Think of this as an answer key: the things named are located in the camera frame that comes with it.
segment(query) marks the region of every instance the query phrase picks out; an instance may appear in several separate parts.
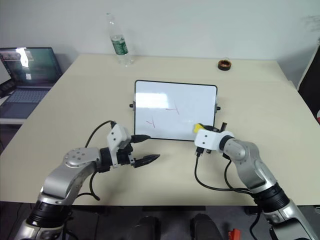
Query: water bottle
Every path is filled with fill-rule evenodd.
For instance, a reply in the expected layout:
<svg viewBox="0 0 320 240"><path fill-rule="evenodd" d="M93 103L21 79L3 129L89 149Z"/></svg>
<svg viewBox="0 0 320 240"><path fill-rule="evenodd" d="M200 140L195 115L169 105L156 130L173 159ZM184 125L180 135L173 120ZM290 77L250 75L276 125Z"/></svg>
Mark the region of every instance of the water bottle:
<svg viewBox="0 0 320 240"><path fill-rule="evenodd" d="M125 37L122 34L120 27L116 24L115 17L111 13L107 13L106 16L108 21L108 32L115 54L117 55L119 63L127 67L133 61L129 54Z"/></svg>

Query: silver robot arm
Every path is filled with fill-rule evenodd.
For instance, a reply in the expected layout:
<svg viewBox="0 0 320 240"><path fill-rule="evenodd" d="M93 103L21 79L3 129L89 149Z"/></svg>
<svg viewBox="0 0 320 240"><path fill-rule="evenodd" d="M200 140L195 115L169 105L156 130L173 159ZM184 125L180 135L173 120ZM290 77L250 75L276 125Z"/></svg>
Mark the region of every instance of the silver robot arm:
<svg viewBox="0 0 320 240"><path fill-rule="evenodd" d="M215 132L206 129L198 130L194 143L197 147L223 153L235 164L239 178L272 225L272 239L319 240L305 216L286 196L263 163L254 143L237 140L229 131Z"/></svg>
<svg viewBox="0 0 320 240"><path fill-rule="evenodd" d="M69 151L62 163L45 179L37 202L26 220L23 221L15 240L55 240L63 230L71 213L71 205L88 176L103 173L111 166L130 164L141 167L157 159L160 155L148 155L136 160L132 157L130 143L139 143L150 137L130 136L128 130L115 122L107 136L109 147L81 147Z"/></svg>

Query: red object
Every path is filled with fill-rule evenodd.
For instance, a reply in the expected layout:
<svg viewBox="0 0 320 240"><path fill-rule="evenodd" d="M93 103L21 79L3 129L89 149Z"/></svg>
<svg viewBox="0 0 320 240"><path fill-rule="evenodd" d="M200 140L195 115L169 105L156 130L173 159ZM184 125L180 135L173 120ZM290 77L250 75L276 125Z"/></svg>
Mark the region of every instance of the red object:
<svg viewBox="0 0 320 240"><path fill-rule="evenodd" d="M229 240L240 240L241 232L239 229L234 228L232 231L229 231Z"/></svg>

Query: beige table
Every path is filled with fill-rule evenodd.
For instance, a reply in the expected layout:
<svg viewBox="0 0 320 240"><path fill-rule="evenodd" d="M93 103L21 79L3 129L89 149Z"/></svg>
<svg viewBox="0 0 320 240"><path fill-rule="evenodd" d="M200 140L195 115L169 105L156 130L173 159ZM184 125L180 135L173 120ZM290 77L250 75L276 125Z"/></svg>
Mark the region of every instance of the beige table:
<svg viewBox="0 0 320 240"><path fill-rule="evenodd" d="M137 57L132 66L114 56L84 54L61 77L7 146L0 160L0 200L35 202L46 176L70 149L84 146L101 122L116 120L132 132L134 82L141 80L215 84L216 125L227 122L235 136L258 145L289 197L298 205L320 203L320 127L275 61L233 60L230 71L217 60ZM90 145L106 146L109 128L101 128ZM192 142L150 139L134 144L134 157L161 154L134 169L121 166L97 174L93 187L101 201L82 196L80 205L251 205L249 196L216 192L194 179ZM198 176L206 184L225 187L227 160L204 154ZM235 167L229 181L243 187ZM88 190L88 180L82 192Z"/></svg>

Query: whiteboard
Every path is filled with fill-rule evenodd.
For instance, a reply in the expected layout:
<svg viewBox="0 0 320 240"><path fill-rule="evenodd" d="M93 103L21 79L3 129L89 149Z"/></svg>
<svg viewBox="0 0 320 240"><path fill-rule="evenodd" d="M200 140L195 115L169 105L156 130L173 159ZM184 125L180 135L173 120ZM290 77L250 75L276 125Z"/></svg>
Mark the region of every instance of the whiteboard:
<svg viewBox="0 0 320 240"><path fill-rule="evenodd" d="M216 99L215 85L137 80L134 134L194 141L195 124L214 125Z"/></svg>

